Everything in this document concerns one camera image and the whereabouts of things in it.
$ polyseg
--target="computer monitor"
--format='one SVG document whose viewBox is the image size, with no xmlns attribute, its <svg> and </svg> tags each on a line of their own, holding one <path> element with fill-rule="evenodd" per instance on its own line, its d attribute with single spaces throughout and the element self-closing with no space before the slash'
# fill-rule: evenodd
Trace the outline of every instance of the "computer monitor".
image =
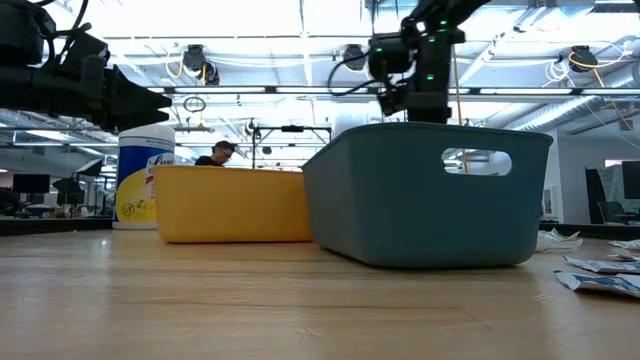
<svg viewBox="0 0 640 360">
<path fill-rule="evenodd" d="M 48 194 L 51 176 L 44 174 L 14 174 L 13 192 L 18 194 Z"/>
<path fill-rule="evenodd" d="M 640 161 L 622 163 L 622 182 L 625 199 L 640 199 Z"/>
</svg>

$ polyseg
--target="paper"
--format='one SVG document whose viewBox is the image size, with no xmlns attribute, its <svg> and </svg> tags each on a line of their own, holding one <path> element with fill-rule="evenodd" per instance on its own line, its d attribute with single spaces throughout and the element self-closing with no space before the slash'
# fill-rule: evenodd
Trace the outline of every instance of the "paper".
<svg viewBox="0 0 640 360">
<path fill-rule="evenodd" d="M 640 274 L 640 261 L 636 262 L 613 262 L 613 261 L 594 261 L 594 260 L 578 260 L 570 257 L 564 257 L 567 262 L 573 266 L 593 271 L 599 274 Z"/>
<path fill-rule="evenodd" d="M 578 238 L 580 232 L 569 237 L 562 236 L 553 229 L 551 231 L 538 231 L 538 244 L 536 252 L 545 252 L 553 250 L 573 250 L 582 245 L 582 239 Z"/>
<path fill-rule="evenodd" d="M 633 241 L 611 241 L 609 244 L 631 251 L 640 251 L 640 240 Z"/>
<path fill-rule="evenodd" d="M 640 298 L 640 276 L 637 275 L 601 277 L 572 274 L 562 271 L 556 271 L 555 273 L 558 280 L 573 291 L 586 289 L 599 290 Z"/>
<path fill-rule="evenodd" d="M 619 261 L 640 261 L 640 256 L 631 256 L 631 255 L 609 255 L 608 257 L 610 257 L 612 260 L 619 260 Z"/>
</svg>

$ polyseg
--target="ceiling duct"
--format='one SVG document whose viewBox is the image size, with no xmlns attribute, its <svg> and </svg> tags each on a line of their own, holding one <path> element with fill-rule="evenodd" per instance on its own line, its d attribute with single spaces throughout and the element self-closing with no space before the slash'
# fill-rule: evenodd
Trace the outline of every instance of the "ceiling duct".
<svg viewBox="0 0 640 360">
<path fill-rule="evenodd" d="M 634 62 L 605 77 L 604 83 L 611 88 L 634 88 L 640 86 L 640 63 Z M 526 115 L 505 128 L 528 132 L 546 132 L 591 113 L 604 104 L 601 96 L 580 96 L 560 104 L 547 105 Z"/>
</svg>

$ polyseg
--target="person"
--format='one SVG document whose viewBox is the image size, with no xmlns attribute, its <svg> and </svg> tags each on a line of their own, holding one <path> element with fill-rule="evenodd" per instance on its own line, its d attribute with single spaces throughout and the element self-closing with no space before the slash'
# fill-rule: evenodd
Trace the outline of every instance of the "person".
<svg viewBox="0 0 640 360">
<path fill-rule="evenodd" d="M 212 148 L 211 156 L 201 156 L 196 166 L 224 166 L 236 151 L 236 146 L 228 141 L 220 141 Z"/>
</svg>

